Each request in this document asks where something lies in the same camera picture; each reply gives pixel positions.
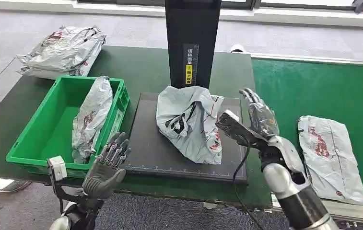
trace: weighing scale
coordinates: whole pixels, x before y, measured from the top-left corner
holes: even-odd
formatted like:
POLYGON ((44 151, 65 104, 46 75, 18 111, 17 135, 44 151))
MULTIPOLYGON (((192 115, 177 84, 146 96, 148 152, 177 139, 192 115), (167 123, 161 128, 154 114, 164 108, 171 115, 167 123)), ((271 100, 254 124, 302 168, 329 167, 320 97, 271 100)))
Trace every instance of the weighing scale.
MULTIPOLYGON (((128 173, 232 182, 233 173, 242 161, 246 149, 220 132, 222 163, 220 165, 194 163, 184 157, 159 132, 156 124, 157 98, 157 93, 143 92, 140 95, 129 138, 132 154, 126 158, 123 168, 128 173)), ((240 100, 225 98, 220 111, 225 109, 240 116, 240 100)), ((246 164, 238 172, 236 182, 247 184, 246 164)))

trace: plastic mailer bag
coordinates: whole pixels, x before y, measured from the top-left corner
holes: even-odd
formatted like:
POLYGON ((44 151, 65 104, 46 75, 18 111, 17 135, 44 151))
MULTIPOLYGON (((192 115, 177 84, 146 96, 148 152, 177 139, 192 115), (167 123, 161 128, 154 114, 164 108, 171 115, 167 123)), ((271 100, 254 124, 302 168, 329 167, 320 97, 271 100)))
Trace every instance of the plastic mailer bag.
POLYGON ((307 174, 320 198, 363 205, 363 184, 344 124, 315 116, 298 122, 307 174))
POLYGON ((26 55, 18 73, 55 80, 59 75, 87 76, 105 43, 106 35, 96 26, 62 26, 26 55))
POLYGON ((195 163, 221 164, 222 147, 215 126, 223 97, 199 86, 168 86, 159 94, 156 123, 160 132, 195 163))
POLYGON ((109 77, 97 78, 72 121, 71 145, 75 163, 84 164, 95 153, 95 142, 111 108, 112 98, 109 77))

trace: green plastic crate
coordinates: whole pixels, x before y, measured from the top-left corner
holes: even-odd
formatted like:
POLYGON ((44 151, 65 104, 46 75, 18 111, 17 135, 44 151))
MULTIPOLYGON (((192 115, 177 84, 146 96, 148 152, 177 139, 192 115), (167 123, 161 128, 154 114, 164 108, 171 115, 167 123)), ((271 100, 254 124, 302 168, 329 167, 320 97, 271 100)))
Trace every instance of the green plastic crate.
POLYGON ((72 120, 94 81, 92 77, 60 76, 9 151, 6 161, 17 163, 30 173, 47 174, 46 159, 61 155, 68 177, 84 178, 109 135, 119 131, 129 103, 123 80, 109 79, 113 103, 96 140, 96 153, 88 164, 75 164, 71 156, 72 120))

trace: green table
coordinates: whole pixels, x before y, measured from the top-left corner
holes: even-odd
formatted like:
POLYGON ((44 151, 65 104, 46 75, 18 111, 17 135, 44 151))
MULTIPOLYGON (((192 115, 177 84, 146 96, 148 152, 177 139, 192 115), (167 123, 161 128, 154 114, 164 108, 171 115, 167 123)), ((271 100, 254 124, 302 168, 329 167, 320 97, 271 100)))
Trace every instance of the green table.
MULTIPOLYGON (((252 65, 256 90, 275 110, 281 135, 292 141, 301 152, 296 129, 298 117, 315 115, 344 123, 363 181, 363 65, 270 57, 252 58, 252 65)), ((253 85, 251 68, 247 55, 216 53, 211 92, 237 97, 237 89, 253 85)), ((90 76, 101 74, 125 80, 131 104, 121 128, 127 131, 138 94, 159 92, 170 83, 167 50, 105 46, 90 76)), ((0 103, 0 177, 48 182, 46 176, 29 174, 17 165, 6 163, 4 158, 52 83, 22 77, 0 103)), ((245 203, 250 208, 269 208, 269 190, 259 171, 255 153, 248 159, 247 171, 250 186, 239 187, 245 203)), ((81 182, 74 179, 68 180, 67 184, 78 186, 81 182)), ((121 190, 140 195, 236 205, 232 188, 218 183, 128 176, 121 190)))
MULTIPOLYGON (((107 75, 122 78, 130 96, 121 131, 129 132, 140 92, 161 92, 170 84, 166 49, 105 46, 89 76, 107 75)), ((210 91, 225 97, 238 97, 242 87, 254 88, 250 55, 216 53, 210 91)), ((0 177, 48 183, 46 175, 27 173, 4 159, 20 132, 43 100, 53 81, 23 76, 0 103, 0 177)), ((243 121, 249 121, 247 112, 243 121)), ((260 162, 254 151, 247 160, 249 186, 239 186, 238 192, 248 208, 271 207, 271 197, 260 162)), ((67 185, 79 186, 80 179, 69 179, 67 185)), ((137 195, 169 197, 238 205, 231 184, 194 179, 126 176, 120 192, 137 195)))

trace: stack of plastic bags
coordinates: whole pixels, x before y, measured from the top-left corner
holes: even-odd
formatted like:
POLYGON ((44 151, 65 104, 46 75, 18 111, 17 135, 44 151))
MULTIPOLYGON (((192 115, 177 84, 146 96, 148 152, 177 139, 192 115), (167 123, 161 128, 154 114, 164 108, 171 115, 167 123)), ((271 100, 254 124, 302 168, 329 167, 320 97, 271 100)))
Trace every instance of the stack of plastic bags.
POLYGON ((25 76, 55 80, 59 75, 87 76, 105 43, 106 35, 96 26, 62 26, 25 55, 18 70, 25 76))

